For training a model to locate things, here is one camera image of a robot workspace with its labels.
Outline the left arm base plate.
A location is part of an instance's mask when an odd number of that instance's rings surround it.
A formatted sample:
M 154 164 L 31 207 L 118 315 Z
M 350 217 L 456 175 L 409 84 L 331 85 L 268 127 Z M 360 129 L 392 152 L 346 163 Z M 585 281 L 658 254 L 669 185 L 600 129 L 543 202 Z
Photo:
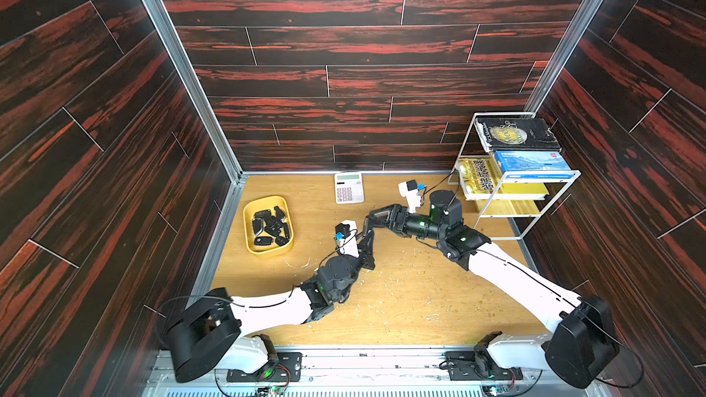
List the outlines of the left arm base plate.
M 278 352 L 277 356 L 277 361 L 269 361 L 253 373 L 229 369 L 226 381 L 228 383 L 299 382 L 302 376 L 303 353 L 284 351 Z

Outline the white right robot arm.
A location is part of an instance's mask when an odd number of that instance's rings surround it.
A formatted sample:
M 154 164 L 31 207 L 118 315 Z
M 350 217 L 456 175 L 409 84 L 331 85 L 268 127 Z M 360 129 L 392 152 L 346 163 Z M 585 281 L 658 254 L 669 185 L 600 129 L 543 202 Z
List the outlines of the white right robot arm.
M 402 237 L 432 240 L 446 259 L 494 284 L 546 329 L 537 336 L 487 335 L 475 347 L 477 371 L 488 376 L 491 367 L 539 369 L 577 389 L 588 388 L 620 352 L 608 304 L 554 284 L 465 225 L 463 204 L 453 192 L 434 191 L 428 204 L 428 214 L 400 204 L 371 211 L 364 238 L 371 240 L 374 229 L 385 228 Z

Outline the black chrome Mercedes car key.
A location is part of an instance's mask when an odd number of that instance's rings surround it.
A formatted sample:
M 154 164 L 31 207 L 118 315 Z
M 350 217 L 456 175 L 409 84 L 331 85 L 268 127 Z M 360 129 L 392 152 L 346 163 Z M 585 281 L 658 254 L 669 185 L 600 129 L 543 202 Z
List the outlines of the black chrome Mercedes car key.
M 281 209 L 279 206 L 275 206 L 274 211 L 275 211 L 275 216 L 279 221 L 283 221 L 287 218 L 285 211 L 283 211 L 283 209 Z

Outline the black car key front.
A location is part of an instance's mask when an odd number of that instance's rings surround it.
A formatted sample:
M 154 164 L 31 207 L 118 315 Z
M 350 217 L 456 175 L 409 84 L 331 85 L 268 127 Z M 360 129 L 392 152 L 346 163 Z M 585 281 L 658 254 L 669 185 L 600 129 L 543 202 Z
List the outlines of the black car key front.
M 254 217 L 258 218 L 258 219 L 267 219 L 267 218 L 270 218 L 271 216 L 272 216 L 271 210 L 257 211 L 254 214 Z

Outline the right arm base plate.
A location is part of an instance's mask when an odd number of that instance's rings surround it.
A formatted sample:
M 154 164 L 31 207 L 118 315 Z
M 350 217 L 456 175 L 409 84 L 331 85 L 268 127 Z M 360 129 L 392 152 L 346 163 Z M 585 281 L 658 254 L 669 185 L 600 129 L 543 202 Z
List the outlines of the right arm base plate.
M 522 380 L 520 369 L 502 369 L 485 354 L 475 351 L 447 351 L 439 364 L 442 371 L 449 373 L 451 380 Z

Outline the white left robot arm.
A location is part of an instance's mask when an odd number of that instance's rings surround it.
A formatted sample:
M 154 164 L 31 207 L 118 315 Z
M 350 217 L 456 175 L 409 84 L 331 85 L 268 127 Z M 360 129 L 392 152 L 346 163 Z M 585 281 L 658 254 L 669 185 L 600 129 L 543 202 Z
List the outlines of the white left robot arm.
M 374 268 L 373 241 L 373 232 L 352 239 L 357 252 L 329 258 L 289 292 L 245 298 L 218 288 L 198 298 L 165 326 L 176 381 L 191 382 L 216 368 L 260 371 L 272 353 L 260 333 L 318 321 L 347 301 L 360 272 Z

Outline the black flip car key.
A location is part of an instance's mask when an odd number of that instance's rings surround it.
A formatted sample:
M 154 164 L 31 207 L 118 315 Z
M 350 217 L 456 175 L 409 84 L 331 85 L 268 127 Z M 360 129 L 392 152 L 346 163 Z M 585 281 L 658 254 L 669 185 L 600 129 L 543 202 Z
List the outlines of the black flip car key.
M 284 223 L 280 221 L 270 222 L 265 226 L 264 231 L 270 236 L 277 237 L 281 235 L 283 225 Z

